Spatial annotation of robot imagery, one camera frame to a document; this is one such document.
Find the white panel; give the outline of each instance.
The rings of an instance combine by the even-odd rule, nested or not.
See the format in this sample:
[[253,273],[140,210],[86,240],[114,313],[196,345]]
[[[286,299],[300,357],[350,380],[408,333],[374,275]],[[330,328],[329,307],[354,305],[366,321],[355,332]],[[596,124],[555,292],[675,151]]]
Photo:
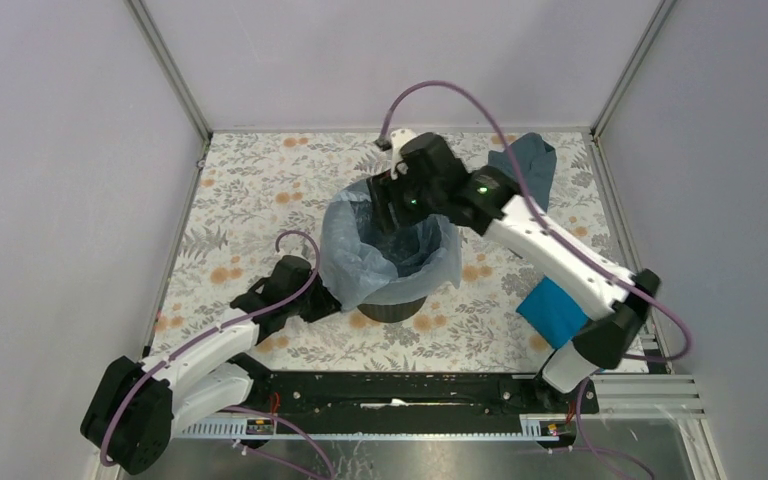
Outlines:
[[199,148],[123,2],[0,2],[0,479],[83,477]]
[[[404,88],[450,80],[505,125],[593,123],[658,0],[150,0],[214,129],[378,127]],[[451,92],[399,125],[475,127]]]
[[604,145],[728,478],[768,478],[768,1],[678,2]]

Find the trash bag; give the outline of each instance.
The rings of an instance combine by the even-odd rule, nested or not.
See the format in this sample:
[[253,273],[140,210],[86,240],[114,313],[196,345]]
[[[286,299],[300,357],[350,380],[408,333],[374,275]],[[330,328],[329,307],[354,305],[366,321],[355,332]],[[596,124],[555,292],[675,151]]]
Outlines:
[[399,305],[424,298],[446,281],[460,286],[458,228],[446,217],[384,235],[372,219],[366,180],[341,190],[328,204],[320,239],[322,283],[342,304]]

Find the folded cloth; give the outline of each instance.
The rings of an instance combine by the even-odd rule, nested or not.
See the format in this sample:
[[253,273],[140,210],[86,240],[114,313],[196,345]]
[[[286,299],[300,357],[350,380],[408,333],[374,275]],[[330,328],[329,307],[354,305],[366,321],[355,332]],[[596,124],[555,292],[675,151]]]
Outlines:
[[[514,140],[511,150],[516,156],[525,183],[531,196],[540,205],[543,211],[549,209],[549,191],[552,189],[552,180],[555,178],[555,166],[558,156],[555,147],[543,141],[537,133],[526,133]],[[516,180],[514,167],[505,152],[491,151],[487,157],[487,164],[496,167],[505,175]]]
[[[528,133],[511,144],[532,198],[544,211],[549,209],[549,191],[558,163],[555,148],[536,133]],[[490,152],[487,164],[514,178],[505,152]],[[587,316],[555,282],[544,278],[528,294],[517,313],[525,317],[552,348],[561,348],[584,324]]]

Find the bright blue cloth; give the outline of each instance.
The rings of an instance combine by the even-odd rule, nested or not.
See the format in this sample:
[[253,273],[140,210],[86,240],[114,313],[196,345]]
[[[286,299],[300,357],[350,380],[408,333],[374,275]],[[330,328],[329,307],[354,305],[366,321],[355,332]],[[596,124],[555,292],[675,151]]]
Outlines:
[[517,313],[549,342],[552,348],[561,348],[584,324],[587,315],[561,287],[543,278],[517,307]]

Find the floral pattern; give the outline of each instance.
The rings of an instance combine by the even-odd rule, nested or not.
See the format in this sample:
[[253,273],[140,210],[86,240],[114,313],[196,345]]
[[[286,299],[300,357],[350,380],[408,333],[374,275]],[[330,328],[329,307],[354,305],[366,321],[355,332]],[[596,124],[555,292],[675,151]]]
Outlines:
[[[617,260],[582,134],[543,136],[558,152],[549,214]],[[445,137],[470,168],[501,148],[489,134]],[[370,133],[215,134],[152,351],[168,350],[213,323],[234,297],[268,275],[279,258],[274,241],[280,232],[298,229],[319,238],[334,193],[388,167],[374,139]],[[398,324],[358,311],[314,324],[292,318],[253,356],[273,369],[536,372],[551,349],[514,310],[543,274],[472,231],[461,229],[461,237],[460,289],[441,286],[414,317]],[[281,247],[313,260],[299,237],[285,238]],[[620,370],[645,372],[646,366],[627,361]]]

